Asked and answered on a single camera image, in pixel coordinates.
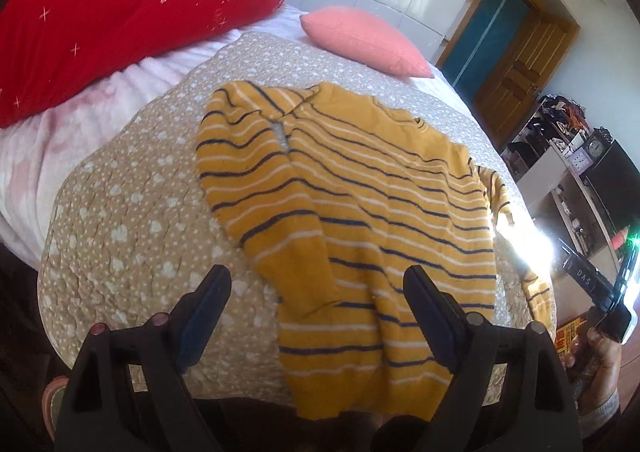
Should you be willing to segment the person's right hand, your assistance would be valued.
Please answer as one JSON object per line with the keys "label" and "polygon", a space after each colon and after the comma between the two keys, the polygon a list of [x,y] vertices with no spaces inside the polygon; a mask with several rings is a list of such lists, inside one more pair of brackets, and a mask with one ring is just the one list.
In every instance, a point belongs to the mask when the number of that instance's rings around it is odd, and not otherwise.
{"label": "person's right hand", "polygon": [[582,323],[565,354],[565,366],[575,368],[576,360],[584,354],[588,360],[579,376],[585,385],[577,398],[579,415],[599,409],[615,394],[623,352],[621,344],[604,336],[597,328]]}

